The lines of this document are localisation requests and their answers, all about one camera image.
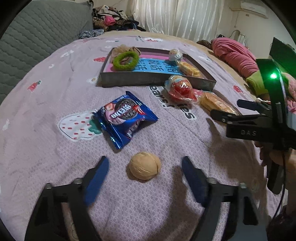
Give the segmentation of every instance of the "person's hair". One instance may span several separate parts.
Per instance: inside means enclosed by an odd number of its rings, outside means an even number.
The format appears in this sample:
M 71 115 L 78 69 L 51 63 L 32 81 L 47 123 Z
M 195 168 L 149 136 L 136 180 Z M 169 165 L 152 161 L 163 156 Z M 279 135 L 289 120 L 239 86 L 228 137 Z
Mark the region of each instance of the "person's hair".
M 296 240 L 296 212 L 289 216 L 284 210 L 270 222 L 266 232 L 268 241 Z

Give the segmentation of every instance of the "screw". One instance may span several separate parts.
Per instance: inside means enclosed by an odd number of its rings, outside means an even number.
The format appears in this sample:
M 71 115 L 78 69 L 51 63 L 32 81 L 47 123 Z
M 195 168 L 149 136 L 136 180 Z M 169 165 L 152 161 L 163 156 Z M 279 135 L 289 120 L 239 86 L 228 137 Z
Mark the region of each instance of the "screw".
M 51 184 L 51 183 L 47 183 L 47 184 L 45 184 L 45 188 L 46 188 L 46 189 L 50 189 L 50 188 L 52 188 L 52 184 Z
M 211 183 L 211 184 L 217 184 L 218 183 L 218 181 L 213 177 L 208 177 L 207 182 Z
M 74 179 L 74 184 L 81 184 L 82 183 L 82 179 L 81 178 L 75 178 Z
M 241 188 L 247 188 L 247 185 L 246 185 L 245 183 L 240 183 L 239 186 L 240 186 Z

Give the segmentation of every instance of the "patterned bedsheet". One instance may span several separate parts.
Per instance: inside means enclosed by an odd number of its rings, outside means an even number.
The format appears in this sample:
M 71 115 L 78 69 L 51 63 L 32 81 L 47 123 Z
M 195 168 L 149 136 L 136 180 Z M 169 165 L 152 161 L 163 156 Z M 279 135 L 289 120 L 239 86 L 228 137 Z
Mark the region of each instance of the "patterned bedsheet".
M 245 182 L 267 220 L 279 202 L 266 188 L 266 170 L 251 141 L 228 139 L 225 126 L 199 105 L 160 101 L 159 86 L 102 88 L 97 76 L 111 48 L 126 44 L 159 49 L 178 48 L 190 54 L 217 80 L 214 92 L 236 106 L 252 100 L 243 87 L 193 45 L 177 40 L 98 36 L 76 40 L 37 64 L 0 106 L 0 217 L 17 241 L 26 227 L 43 186 L 70 183 L 82 177 L 102 155 L 110 171 L 90 217 L 103 240 L 189 240 L 203 212 L 182 176 L 181 158 L 223 184 Z M 115 153 L 107 135 L 93 127 L 91 112 L 131 91 L 159 117 Z M 237 109 L 242 114 L 252 111 Z M 140 151 L 156 154 L 161 173 L 146 183 L 130 180 L 126 167 Z M 227 204 L 214 240 L 220 240 Z

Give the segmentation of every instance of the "red wrapped candy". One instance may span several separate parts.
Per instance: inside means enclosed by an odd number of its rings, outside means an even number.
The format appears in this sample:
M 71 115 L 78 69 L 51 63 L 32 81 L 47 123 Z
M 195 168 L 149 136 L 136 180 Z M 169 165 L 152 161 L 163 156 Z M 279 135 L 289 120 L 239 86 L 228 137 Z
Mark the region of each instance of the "red wrapped candy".
M 192 85 L 189 80 L 180 75 L 172 75 L 165 81 L 165 88 L 168 93 L 179 100 L 197 101 Z

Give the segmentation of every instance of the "air conditioner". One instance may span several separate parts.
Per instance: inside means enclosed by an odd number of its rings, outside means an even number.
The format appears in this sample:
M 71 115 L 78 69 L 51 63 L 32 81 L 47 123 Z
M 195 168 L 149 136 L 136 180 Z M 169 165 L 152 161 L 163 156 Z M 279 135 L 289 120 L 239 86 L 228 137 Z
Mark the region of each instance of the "air conditioner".
M 241 9 L 245 12 L 268 18 L 267 9 L 260 0 L 242 0 Z

